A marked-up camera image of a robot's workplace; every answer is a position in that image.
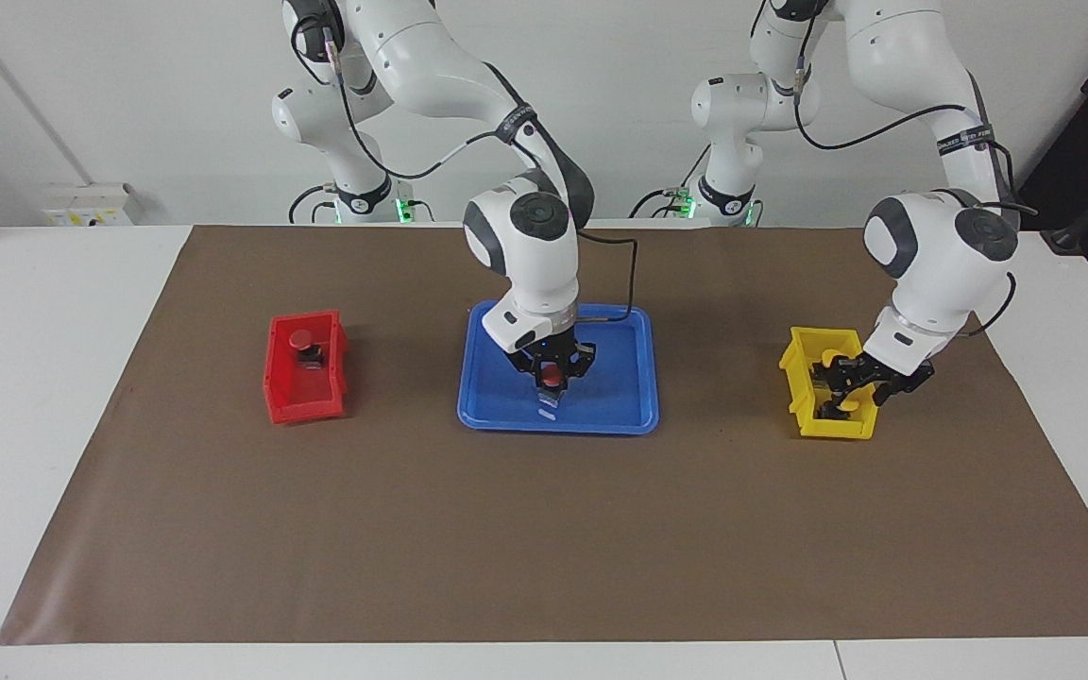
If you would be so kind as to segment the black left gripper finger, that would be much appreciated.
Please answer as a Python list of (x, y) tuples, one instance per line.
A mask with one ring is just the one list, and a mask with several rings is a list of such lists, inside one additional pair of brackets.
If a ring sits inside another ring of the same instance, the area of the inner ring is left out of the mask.
[(851, 390), (834, 391), (827, 382), (814, 382), (813, 392), (819, 397), (819, 404), (813, 409), (819, 420), (850, 420), (862, 408), (862, 391), (860, 384)]
[(812, 363), (812, 382), (826, 382), (833, 390), (851, 390), (855, 384), (864, 386), (865, 367), (858, 356), (846, 356), (837, 351), (825, 351), (819, 360)]

